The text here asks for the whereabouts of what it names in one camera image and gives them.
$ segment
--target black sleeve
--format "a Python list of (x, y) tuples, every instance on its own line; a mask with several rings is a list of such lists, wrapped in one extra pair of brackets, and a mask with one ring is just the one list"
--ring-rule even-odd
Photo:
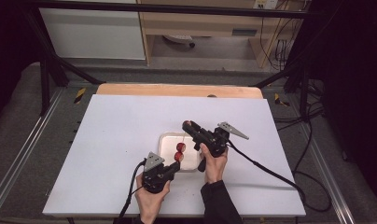
[(133, 222), (133, 224), (145, 224), (142, 222), (142, 220), (140, 219), (140, 214), (135, 218), (135, 221)]
[(239, 224), (243, 223), (235, 208), (223, 180), (213, 184), (205, 184), (201, 189), (205, 204), (205, 224)]

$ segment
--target aluminum rail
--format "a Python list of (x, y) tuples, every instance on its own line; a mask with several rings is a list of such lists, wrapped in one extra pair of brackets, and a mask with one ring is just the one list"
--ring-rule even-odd
[(53, 0), (26, 0), (26, 6), (59, 9), (80, 9), (100, 11), (159, 12), (202, 15), (224, 15), (262, 18), (320, 19), (326, 16), (321, 12), (286, 11), (237, 7), (195, 7), (176, 5), (150, 5), (128, 3), (100, 3)]

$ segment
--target white table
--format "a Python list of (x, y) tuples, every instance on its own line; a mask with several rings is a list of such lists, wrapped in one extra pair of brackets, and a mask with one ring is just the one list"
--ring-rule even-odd
[[(117, 217), (135, 166), (158, 152), (163, 133), (191, 119), (213, 131), (227, 121), (250, 137), (230, 140), (255, 161), (293, 181), (266, 100), (93, 95), (43, 210), (55, 217)], [(300, 196), (281, 180), (229, 151), (224, 181), (242, 217), (305, 216)], [(159, 217), (201, 217), (203, 173), (177, 173)], [(126, 217), (139, 213), (133, 197)]]

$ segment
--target human hand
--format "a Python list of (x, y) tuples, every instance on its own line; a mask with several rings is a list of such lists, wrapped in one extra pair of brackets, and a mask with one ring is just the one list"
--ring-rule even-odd
[(205, 183), (213, 184), (223, 179), (224, 168), (227, 163), (228, 148), (219, 157), (214, 158), (206, 144), (201, 143), (201, 156), (206, 158)]
[(135, 192), (135, 198), (139, 205), (140, 219), (143, 223), (153, 223), (161, 209), (164, 197), (169, 193), (171, 181), (167, 181), (160, 193), (153, 194), (142, 188), (142, 174), (136, 177), (136, 186), (139, 188)]

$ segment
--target white tray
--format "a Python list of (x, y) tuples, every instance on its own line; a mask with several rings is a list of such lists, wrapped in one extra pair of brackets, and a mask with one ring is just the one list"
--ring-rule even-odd
[(159, 155), (165, 159), (165, 165), (175, 162), (176, 145), (180, 142), (186, 144), (183, 152), (184, 159), (180, 164), (181, 172), (195, 172), (200, 164), (200, 152), (194, 149), (195, 143), (187, 133), (163, 133), (160, 136)]

